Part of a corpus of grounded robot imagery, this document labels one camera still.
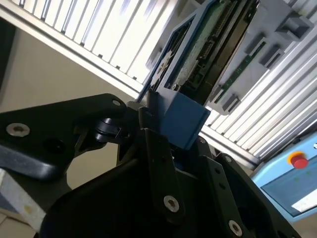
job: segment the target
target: black metal bracket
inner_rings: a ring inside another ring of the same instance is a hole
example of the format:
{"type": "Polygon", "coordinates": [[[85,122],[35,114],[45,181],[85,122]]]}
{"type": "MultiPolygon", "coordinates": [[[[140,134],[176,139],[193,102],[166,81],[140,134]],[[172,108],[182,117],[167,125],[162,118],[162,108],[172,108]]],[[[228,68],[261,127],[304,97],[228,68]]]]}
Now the black metal bracket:
{"type": "Polygon", "coordinates": [[[101,94],[0,114],[0,167],[29,177],[62,176],[76,156],[100,149],[98,122],[121,118],[126,105],[101,94]]]}

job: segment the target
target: control panel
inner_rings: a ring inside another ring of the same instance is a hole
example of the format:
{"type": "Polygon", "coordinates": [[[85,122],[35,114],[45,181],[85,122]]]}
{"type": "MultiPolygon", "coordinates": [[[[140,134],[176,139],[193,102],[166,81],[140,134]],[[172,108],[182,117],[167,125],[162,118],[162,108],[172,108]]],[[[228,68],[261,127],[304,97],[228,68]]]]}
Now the control panel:
{"type": "Polygon", "coordinates": [[[252,180],[289,222],[317,212],[317,132],[262,165],[252,180]]]}

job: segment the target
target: white sticker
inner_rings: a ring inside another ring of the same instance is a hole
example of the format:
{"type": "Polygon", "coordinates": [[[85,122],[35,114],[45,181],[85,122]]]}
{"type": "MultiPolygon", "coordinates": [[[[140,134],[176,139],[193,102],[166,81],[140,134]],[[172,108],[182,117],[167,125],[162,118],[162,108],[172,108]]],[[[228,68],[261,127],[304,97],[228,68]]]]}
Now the white sticker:
{"type": "Polygon", "coordinates": [[[317,206],[317,189],[292,205],[299,212],[305,212],[317,206]]]}

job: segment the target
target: bolt head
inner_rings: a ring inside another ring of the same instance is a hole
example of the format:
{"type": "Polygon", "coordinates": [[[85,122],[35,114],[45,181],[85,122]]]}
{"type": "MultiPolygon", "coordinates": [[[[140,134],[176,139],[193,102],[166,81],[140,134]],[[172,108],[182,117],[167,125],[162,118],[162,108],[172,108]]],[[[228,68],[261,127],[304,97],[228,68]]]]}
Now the bolt head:
{"type": "Polygon", "coordinates": [[[199,141],[200,141],[200,143],[206,144],[206,140],[201,138],[201,137],[199,138],[199,141]]]}
{"type": "Polygon", "coordinates": [[[226,157],[226,161],[231,163],[232,162],[232,159],[229,157],[229,156],[225,156],[226,157]]]}
{"type": "Polygon", "coordinates": [[[119,101],[117,101],[117,100],[113,100],[112,103],[115,104],[118,107],[121,106],[121,103],[119,101]]]}
{"type": "Polygon", "coordinates": [[[179,203],[176,200],[176,198],[174,198],[173,196],[170,196],[170,195],[165,196],[164,197],[164,205],[171,212],[176,213],[179,210],[179,203]]]}

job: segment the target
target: white wall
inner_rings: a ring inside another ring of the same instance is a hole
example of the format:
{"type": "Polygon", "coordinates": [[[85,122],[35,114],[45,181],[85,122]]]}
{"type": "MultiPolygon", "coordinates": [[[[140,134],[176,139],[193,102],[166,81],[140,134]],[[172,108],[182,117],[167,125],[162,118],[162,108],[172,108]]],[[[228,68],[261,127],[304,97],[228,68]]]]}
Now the white wall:
{"type": "MultiPolygon", "coordinates": [[[[0,91],[0,112],[101,93],[132,100],[27,33],[17,32],[0,91]]],[[[116,150],[117,145],[109,144],[76,158],[67,174],[69,185],[77,187],[113,168],[116,150]]]]}

